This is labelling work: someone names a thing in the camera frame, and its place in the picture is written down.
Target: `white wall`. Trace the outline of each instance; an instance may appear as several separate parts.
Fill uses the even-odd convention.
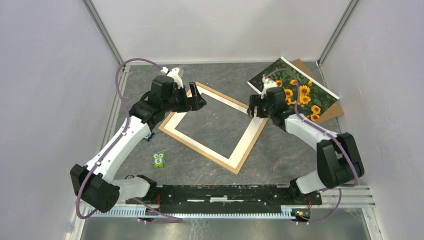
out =
[[[316,60],[349,0],[92,0],[124,59]]]
[[[117,67],[80,0],[0,3],[0,239],[63,239]]]
[[[323,64],[390,240],[424,234],[424,1],[363,0]]]

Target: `gray floor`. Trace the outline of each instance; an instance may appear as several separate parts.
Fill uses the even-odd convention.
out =
[[[262,71],[270,63],[213,63],[187,64],[183,81],[201,82],[242,103],[249,103],[255,92],[246,81]],[[306,65],[322,82],[314,62]],[[148,65],[130,67],[124,98],[131,107],[146,91],[158,69]],[[249,118],[234,109],[208,98],[208,105],[198,112],[190,112],[177,129],[211,149],[224,155],[230,154],[249,123]],[[124,120],[121,111],[117,128]],[[322,124],[323,127],[339,132],[335,119]],[[259,136],[250,155],[238,175],[219,166],[194,150],[176,141],[158,129],[154,129],[150,142],[141,141],[123,162],[116,179],[126,175],[144,174],[158,184],[287,184],[290,180],[307,174],[316,168],[316,152],[269,121]],[[165,153],[164,168],[153,167],[153,154]]]
[[[327,209],[313,209],[320,219]],[[326,222],[296,226],[285,219],[185,219],[183,223],[143,224],[135,218],[91,217],[82,240],[369,240],[360,209],[338,210]]]

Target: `gray mat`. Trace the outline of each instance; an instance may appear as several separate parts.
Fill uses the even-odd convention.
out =
[[[184,69],[183,81],[201,82],[242,103],[249,103],[249,96],[255,92],[246,84],[255,74],[259,73],[270,63],[213,63],[213,64],[187,64]],[[321,82],[321,76],[314,62],[306,65]],[[159,70],[153,66],[131,66],[127,79],[124,98],[129,106],[136,103],[140,97],[150,89],[151,82]],[[192,117],[184,119],[184,125],[178,126],[182,132],[196,131],[197,126],[208,121],[213,114],[231,116],[234,109],[222,107],[216,110],[214,103],[210,101],[199,112],[193,112]],[[123,111],[118,117],[117,128],[124,120]],[[246,129],[241,118],[235,117],[233,121],[221,123],[219,127],[207,130],[207,137],[196,136],[193,138],[200,141],[208,141],[215,144],[220,152],[228,154],[234,149],[234,141]],[[335,119],[322,124],[323,127],[339,132]],[[150,142],[142,140],[128,158],[123,162],[116,179],[123,179],[128,174],[144,174],[158,182],[158,184],[287,184],[290,180],[305,175],[317,167],[316,152],[297,137],[288,134],[268,121],[250,155],[246,159],[238,175],[219,166],[215,162],[200,155],[182,143],[176,141],[157,128],[153,130],[155,135]],[[222,137],[223,132],[230,134]],[[166,164],[164,168],[153,167],[153,154],[165,152]]]

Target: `green toy block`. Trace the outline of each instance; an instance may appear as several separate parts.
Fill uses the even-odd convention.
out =
[[[153,154],[153,165],[155,168],[163,168],[165,165],[165,153],[155,153]]]

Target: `white picture mat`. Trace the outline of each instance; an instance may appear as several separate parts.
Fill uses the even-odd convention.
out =
[[[210,96],[211,98],[214,98],[228,106],[233,107],[234,109],[239,110],[240,112],[247,115],[247,108],[244,108],[226,98],[223,98],[207,89],[202,88],[201,86],[197,86],[198,91],[200,94],[206,94]],[[176,130],[177,125],[181,122],[181,120],[186,115],[186,112],[181,113],[175,113],[171,119],[167,122],[167,124],[163,127],[164,129],[168,130],[169,132],[173,133],[174,135],[178,136],[182,140],[186,141],[187,143],[195,146],[196,148],[199,148],[200,150],[204,151],[205,153],[211,155],[212,157],[216,158],[217,160],[223,162],[224,164],[230,166],[233,169],[236,169],[240,162],[243,159],[243,156],[245,155],[246,151],[249,148],[250,143],[253,141],[256,133],[260,129],[263,121],[265,118],[258,118],[254,117],[251,122],[249,123],[247,129],[244,131],[240,141],[235,146],[234,151],[232,152],[231,156],[229,158],[226,158],[222,156],[221,154],[215,152],[214,150],[206,147],[205,145],[197,142],[196,140],[188,137],[187,135],[183,134],[182,132]]]

